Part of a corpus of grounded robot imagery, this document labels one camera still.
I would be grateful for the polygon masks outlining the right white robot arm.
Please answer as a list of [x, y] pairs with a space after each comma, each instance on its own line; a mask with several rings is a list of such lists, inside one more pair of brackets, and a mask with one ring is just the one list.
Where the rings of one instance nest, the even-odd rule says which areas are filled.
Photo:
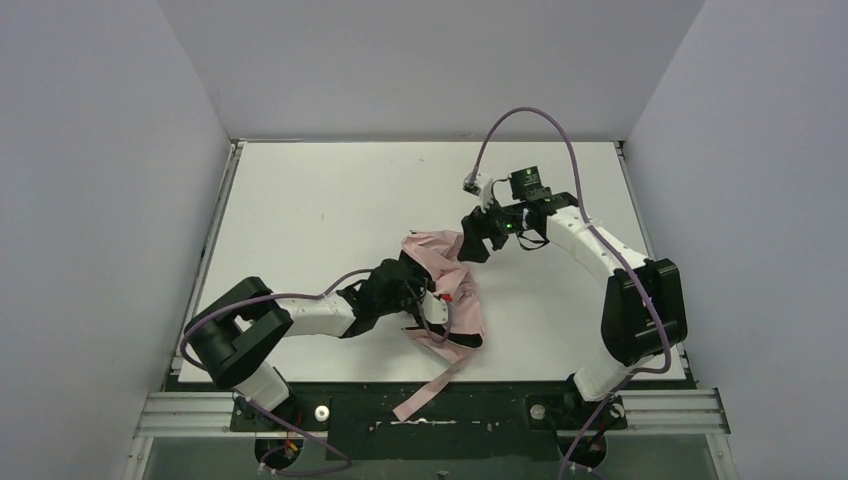
[[484, 263], [510, 237], [539, 235], [536, 246], [561, 248], [603, 287], [600, 345], [569, 379], [585, 402], [598, 402], [634, 371], [665, 360], [688, 336], [681, 276], [669, 259], [654, 260], [626, 246], [580, 210], [569, 192], [555, 193], [537, 167], [507, 177], [512, 203], [495, 197], [495, 179], [476, 173], [463, 181], [478, 205], [462, 221], [459, 258]]

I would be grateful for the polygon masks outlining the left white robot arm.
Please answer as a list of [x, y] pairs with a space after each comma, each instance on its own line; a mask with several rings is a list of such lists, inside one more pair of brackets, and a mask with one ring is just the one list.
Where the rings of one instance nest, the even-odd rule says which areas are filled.
[[451, 322], [451, 294], [407, 257], [342, 275], [318, 294], [275, 293], [258, 276], [238, 282], [188, 322], [181, 356], [268, 412], [289, 407], [292, 392], [268, 358], [285, 338], [348, 339], [371, 331], [385, 316], [408, 313], [425, 331]]

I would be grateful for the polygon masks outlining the pink and black folding umbrella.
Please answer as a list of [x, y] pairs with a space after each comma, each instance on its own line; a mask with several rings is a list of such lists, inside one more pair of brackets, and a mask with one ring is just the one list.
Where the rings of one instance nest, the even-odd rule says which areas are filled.
[[395, 407], [393, 414], [401, 422], [439, 395], [482, 347], [485, 328], [479, 286], [471, 268], [458, 259], [463, 240], [461, 233], [450, 230], [411, 233], [402, 240], [402, 252], [424, 268], [435, 283], [435, 296], [447, 302], [448, 327], [443, 333], [440, 325], [429, 322], [425, 327], [407, 328], [405, 334], [450, 366]]

